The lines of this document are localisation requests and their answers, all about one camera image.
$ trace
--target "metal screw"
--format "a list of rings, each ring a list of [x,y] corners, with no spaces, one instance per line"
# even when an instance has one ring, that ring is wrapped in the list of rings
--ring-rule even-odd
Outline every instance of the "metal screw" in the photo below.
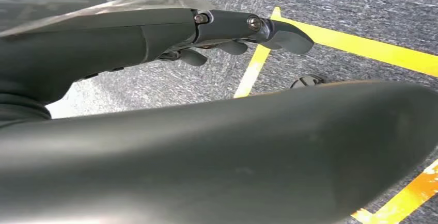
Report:
[[[196,14],[195,15],[195,23],[197,23],[197,24],[208,23],[208,16],[205,14]]]
[[[248,22],[248,26],[250,29],[252,29],[254,31],[260,30],[262,22],[261,22],[259,17],[251,16],[248,18],[247,22]]]

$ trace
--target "yellow floor line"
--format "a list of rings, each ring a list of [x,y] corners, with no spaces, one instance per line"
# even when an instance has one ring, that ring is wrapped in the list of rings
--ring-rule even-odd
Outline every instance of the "yellow floor line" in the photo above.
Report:
[[[356,213],[352,214],[356,220],[362,222],[363,224],[369,223],[372,218],[372,213],[366,209],[360,209]]]
[[[438,159],[363,224],[398,224],[438,193]]]
[[[438,77],[436,55],[282,18],[279,7],[275,7],[274,12],[278,12],[278,15],[273,19],[295,25],[315,43]]]

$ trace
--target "plastic wrap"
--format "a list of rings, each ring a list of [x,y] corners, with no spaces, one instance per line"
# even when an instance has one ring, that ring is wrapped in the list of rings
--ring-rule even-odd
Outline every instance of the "plastic wrap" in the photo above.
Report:
[[[206,0],[108,0],[106,3],[92,5],[63,14],[50,15],[42,19],[22,23],[18,26],[3,28],[3,30],[0,30],[0,37],[29,32],[35,28],[41,28],[78,16],[163,8],[191,8],[210,10],[214,9],[214,6]]]

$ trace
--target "prosthetic hand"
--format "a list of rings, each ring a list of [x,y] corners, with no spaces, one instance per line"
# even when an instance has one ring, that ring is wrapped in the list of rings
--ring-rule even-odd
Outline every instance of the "prosthetic hand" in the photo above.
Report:
[[[51,103],[72,82],[103,71],[154,60],[200,66],[207,58],[192,47],[238,55],[249,42],[297,54],[313,45],[295,26],[251,13],[173,8],[84,15],[8,35],[0,39],[0,56],[13,58],[14,69],[26,75],[20,87],[33,90],[18,94]],[[0,73],[13,77],[8,68]]]

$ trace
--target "robotic hand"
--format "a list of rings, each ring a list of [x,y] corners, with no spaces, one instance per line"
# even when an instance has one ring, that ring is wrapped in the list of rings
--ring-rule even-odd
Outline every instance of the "robotic hand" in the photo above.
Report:
[[[62,6],[68,14],[54,16],[55,21],[31,22],[0,32],[0,57],[7,63],[0,67],[6,82],[0,87],[49,104],[62,98],[74,81],[104,71],[154,60],[180,59],[194,66],[203,65],[207,58],[192,47],[217,48],[239,55],[246,51],[245,43],[252,42],[302,54],[313,45],[304,32],[287,23],[252,13],[193,8],[212,8],[204,0],[166,0],[167,5],[161,5],[162,0],[145,0],[152,3],[152,8],[145,8],[144,3],[135,6],[135,1],[117,0],[110,6],[116,11],[108,11],[98,9],[102,5],[90,7],[93,1],[87,0],[84,10],[88,12],[72,14],[68,12],[78,8],[78,1],[73,0]],[[197,5],[175,4],[184,1]],[[13,15],[9,16],[8,21],[14,21]]]

